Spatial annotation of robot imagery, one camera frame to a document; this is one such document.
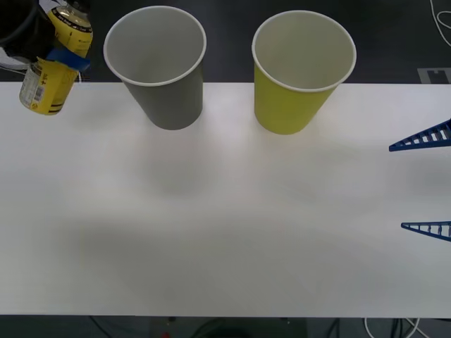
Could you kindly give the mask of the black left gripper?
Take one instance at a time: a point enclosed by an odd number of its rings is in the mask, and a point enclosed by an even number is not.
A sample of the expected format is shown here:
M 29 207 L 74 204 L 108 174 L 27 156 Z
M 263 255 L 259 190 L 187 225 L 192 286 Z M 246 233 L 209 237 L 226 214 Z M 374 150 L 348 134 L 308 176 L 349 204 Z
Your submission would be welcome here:
M 38 58 L 85 71 L 90 61 L 72 51 L 53 48 L 55 27 L 38 1 L 1 2 L 1 48 L 12 58 L 35 62 Z

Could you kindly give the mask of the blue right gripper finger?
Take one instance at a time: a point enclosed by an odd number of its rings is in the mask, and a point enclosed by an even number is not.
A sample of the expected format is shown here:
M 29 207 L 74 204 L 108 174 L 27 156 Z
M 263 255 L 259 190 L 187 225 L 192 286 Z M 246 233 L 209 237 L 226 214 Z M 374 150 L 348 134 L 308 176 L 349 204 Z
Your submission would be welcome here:
M 401 139 L 388 148 L 389 152 L 430 149 L 450 146 L 450 120 Z
M 401 223 L 401 228 L 427 237 L 451 241 L 450 221 Z

